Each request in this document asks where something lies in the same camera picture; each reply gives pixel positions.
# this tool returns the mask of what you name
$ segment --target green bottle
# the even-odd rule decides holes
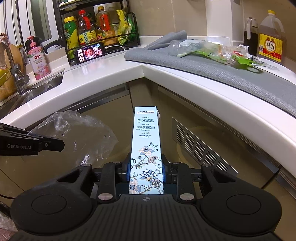
[[[77,36],[76,23],[74,21],[73,16],[65,18],[64,30],[65,30],[65,37],[67,40],[68,49],[78,47],[79,41]],[[70,58],[74,58],[74,51],[75,49],[69,51]]]

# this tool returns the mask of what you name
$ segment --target yellow label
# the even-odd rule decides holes
[[[270,37],[268,35],[260,34],[259,36],[259,54],[281,62],[281,55],[283,51],[283,41]]]
[[[90,42],[96,42],[96,31],[91,30],[91,31],[79,34],[80,45],[88,44]]]
[[[86,44],[88,42],[87,36],[85,36],[84,33],[79,34],[78,38],[79,38],[80,45]]]
[[[76,29],[73,31],[71,36],[67,37],[67,45],[68,45],[68,49],[79,46]],[[74,51],[75,49],[69,51],[70,58],[74,58]]]
[[[115,31],[114,30],[106,31],[106,32],[99,33],[99,34],[96,35],[96,37],[97,37],[98,40],[109,38],[109,37],[112,37],[112,36],[115,36]],[[117,38],[112,38],[112,39],[108,39],[108,40],[102,40],[102,42],[105,45],[116,44],[117,43]]]
[[[96,31],[92,30],[92,31],[88,31],[86,33],[87,33],[87,38],[89,40],[87,43],[97,41],[97,39],[96,39]]]

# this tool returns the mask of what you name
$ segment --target ventilation grille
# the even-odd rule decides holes
[[[223,160],[216,152],[209,148],[202,140],[185,128],[181,123],[172,118],[172,137],[180,146],[199,164],[213,165],[222,171],[234,176],[238,172]]]

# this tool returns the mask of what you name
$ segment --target screw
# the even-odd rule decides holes
[[[191,193],[183,193],[180,195],[180,198],[184,201],[190,201],[190,200],[194,199],[194,195]]]
[[[100,200],[103,200],[103,201],[107,201],[107,200],[110,200],[113,198],[113,195],[111,193],[101,193],[98,198]]]

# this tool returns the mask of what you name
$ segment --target cooking oil bottle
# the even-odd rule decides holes
[[[258,32],[257,56],[284,64],[287,39],[284,27],[274,11],[268,10],[268,16],[260,24]]]

